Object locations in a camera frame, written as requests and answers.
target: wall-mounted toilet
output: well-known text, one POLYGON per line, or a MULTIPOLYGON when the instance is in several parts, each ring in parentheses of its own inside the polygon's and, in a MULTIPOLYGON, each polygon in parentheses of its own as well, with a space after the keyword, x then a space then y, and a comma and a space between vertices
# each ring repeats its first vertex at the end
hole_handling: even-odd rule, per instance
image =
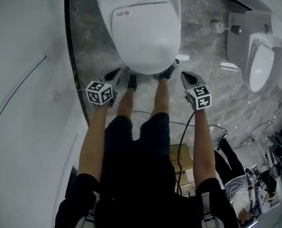
POLYGON ((272 13, 247 11, 229 13, 227 55, 240 68, 248 88, 259 91, 268 78, 282 89, 282 22, 272 13))
POLYGON ((156 74, 179 54, 181 0, 97 0, 115 47, 132 70, 156 74))

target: person lying on floor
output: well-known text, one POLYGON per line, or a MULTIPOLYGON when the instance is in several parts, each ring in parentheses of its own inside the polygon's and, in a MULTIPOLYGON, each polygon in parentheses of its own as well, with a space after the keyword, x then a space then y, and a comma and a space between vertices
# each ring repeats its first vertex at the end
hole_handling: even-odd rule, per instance
POLYGON ((78 175, 59 206, 56 228, 200 228, 203 222, 238 227, 234 209, 216 179, 204 110, 195 112, 196 200, 175 193, 176 175, 169 159, 168 79, 173 71, 174 65, 156 75, 154 110, 136 141, 131 121, 136 75, 130 75, 117 117, 106 130, 109 103, 96 108, 81 149, 78 175))
POLYGON ((215 151, 216 171, 219 174, 230 202, 235 210, 237 218, 241 224, 252 220, 250 210, 255 204, 254 183, 248 188, 248 178, 244 168, 227 142, 228 133, 225 132, 219 142, 218 149, 215 151), (219 149, 226 155, 229 165, 218 153, 219 149))

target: equipment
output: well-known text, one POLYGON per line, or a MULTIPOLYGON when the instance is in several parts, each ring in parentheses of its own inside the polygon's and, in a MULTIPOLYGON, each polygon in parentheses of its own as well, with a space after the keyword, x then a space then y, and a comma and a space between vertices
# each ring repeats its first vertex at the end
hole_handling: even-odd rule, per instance
POLYGON ((240 68, 247 87, 259 91, 270 79, 282 89, 282 22, 270 12, 229 13, 227 56, 240 68))
POLYGON ((121 73, 122 69, 117 68, 106 74, 103 79, 91 81, 85 89, 88 101, 96 106, 103 105, 111 100, 110 107, 112 107, 118 95, 114 88, 120 81, 121 73))
POLYGON ((124 63, 156 74, 179 54, 181 0, 97 0, 106 28, 124 63))
POLYGON ((209 87, 199 75, 182 72, 181 80, 185 88, 185 98, 195 111, 212 105, 212 94, 209 92, 209 87))

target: black pants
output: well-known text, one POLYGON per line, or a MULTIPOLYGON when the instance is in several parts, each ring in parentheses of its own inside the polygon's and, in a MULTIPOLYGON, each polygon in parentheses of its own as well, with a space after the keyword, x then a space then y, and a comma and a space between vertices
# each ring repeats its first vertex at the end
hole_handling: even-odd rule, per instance
POLYGON ((216 171, 218 172, 221 181, 225 185, 230 180, 245 175, 245 172, 242 164, 237 158, 237 155, 234 153, 226 139, 222 139, 219 142, 219 147, 226 155, 228 163, 230 164, 230 166, 228 166, 222 156, 215 151, 216 171))

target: black shorts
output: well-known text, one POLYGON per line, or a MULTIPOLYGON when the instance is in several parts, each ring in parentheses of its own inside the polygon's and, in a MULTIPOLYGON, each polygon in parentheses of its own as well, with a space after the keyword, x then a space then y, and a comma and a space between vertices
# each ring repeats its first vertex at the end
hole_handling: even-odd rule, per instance
POLYGON ((140 138, 132 140, 132 123, 126 116, 117 116, 105 130, 105 153, 135 148, 169 157, 169 115, 158 113, 140 128, 140 138))

